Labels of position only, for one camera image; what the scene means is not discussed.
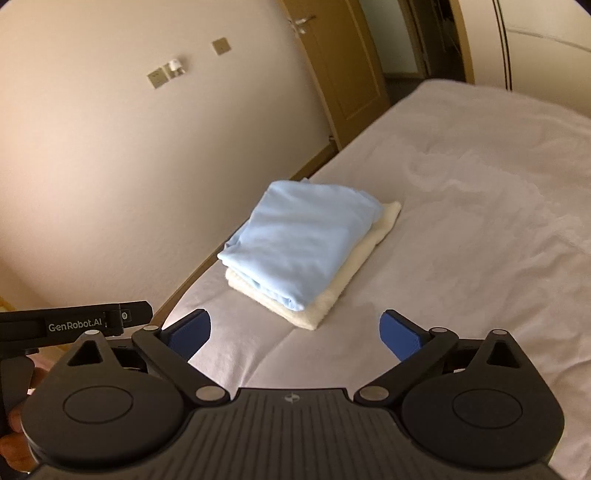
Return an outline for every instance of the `door handle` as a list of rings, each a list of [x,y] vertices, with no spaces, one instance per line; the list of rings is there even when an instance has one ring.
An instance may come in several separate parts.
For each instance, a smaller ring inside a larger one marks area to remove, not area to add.
[[[308,15],[307,17],[304,18],[299,18],[298,20],[294,20],[294,23],[300,27],[302,25],[305,25],[306,23],[308,23],[310,20],[313,20],[316,18],[316,15]]]
[[[316,15],[308,15],[304,18],[298,18],[297,20],[289,20],[291,28],[293,28],[294,32],[299,35],[304,35],[306,33],[306,29],[304,25],[306,25],[310,20],[316,18]]]

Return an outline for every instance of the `bed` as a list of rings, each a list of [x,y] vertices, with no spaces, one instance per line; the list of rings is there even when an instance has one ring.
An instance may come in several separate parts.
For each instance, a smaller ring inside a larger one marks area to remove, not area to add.
[[[400,200],[402,212],[314,332],[231,290],[216,263],[165,323],[210,313],[210,341],[190,363],[232,394],[352,394],[398,362],[379,340],[386,309],[464,338],[507,329],[565,413],[551,465],[591,478],[591,120],[504,90],[425,82],[312,181]]]

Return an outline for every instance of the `light switch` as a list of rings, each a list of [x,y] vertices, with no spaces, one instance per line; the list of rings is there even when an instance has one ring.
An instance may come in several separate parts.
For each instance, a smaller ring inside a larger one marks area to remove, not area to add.
[[[168,81],[168,77],[164,73],[164,70],[159,68],[148,74],[148,80],[152,83],[154,88],[158,88]]]
[[[218,38],[212,42],[212,45],[218,55],[222,55],[232,49],[226,37]]]

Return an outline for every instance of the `folded blue cloth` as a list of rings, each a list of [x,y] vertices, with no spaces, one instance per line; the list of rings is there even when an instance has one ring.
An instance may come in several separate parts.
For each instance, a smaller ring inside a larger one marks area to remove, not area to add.
[[[217,257],[253,287],[300,311],[328,287],[381,215],[382,205],[365,192],[275,181]]]

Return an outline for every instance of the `floor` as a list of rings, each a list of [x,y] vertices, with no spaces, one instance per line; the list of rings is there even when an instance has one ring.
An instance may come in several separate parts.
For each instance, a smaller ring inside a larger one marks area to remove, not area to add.
[[[455,80],[457,82],[465,82],[464,67],[462,63],[462,57],[453,53],[450,54],[449,68],[445,72],[441,72],[432,78],[442,78]],[[390,102],[395,105],[406,96],[413,93],[413,91],[423,83],[423,79],[394,79],[386,78],[386,90],[390,97]]]

